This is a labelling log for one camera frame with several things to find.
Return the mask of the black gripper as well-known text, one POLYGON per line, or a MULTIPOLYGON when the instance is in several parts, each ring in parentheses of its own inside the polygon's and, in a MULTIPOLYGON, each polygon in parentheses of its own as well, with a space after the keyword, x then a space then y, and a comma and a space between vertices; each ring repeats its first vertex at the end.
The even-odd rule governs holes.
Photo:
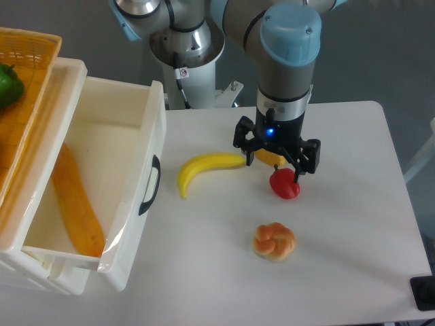
POLYGON ((293 182, 306 173, 314 174, 320 159, 321 141, 319 139, 303 140, 300 137, 305 115, 293 120, 271 123, 266 116, 256 110, 255 123, 247 116, 242 116, 235 126, 233 146, 239 148, 246 156, 246 165, 254 161, 255 152, 262 148, 262 143, 270 143, 283 148, 283 156, 294 167, 293 182))

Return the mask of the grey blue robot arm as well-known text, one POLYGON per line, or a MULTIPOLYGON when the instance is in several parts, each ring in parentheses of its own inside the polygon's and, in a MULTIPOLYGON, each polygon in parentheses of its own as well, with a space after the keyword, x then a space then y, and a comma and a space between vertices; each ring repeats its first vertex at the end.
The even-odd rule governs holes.
POLYGON ((243 117, 233 144, 251 163, 259 149, 313 174, 321 143, 301 137, 321 43, 321 14, 338 1, 110 1, 126 38, 146 40, 162 65, 170 109, 216 108, 215 64, 225 40, 259 70, 256 118, 243 117))

